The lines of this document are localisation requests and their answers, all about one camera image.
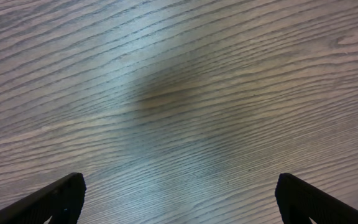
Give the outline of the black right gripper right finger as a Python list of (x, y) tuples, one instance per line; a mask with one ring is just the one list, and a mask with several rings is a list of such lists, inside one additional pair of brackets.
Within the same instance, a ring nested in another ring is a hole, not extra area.
[(358, 224), (358, 210), (289, 173), (279, 175), (275, 198), (284, 224)]

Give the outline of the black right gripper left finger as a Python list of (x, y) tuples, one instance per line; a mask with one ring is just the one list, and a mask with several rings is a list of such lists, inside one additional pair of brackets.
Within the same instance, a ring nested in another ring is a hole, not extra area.
[(0, 224), (77, 224), (85, 192), (83, 174), (68, 174), (0, 210)]

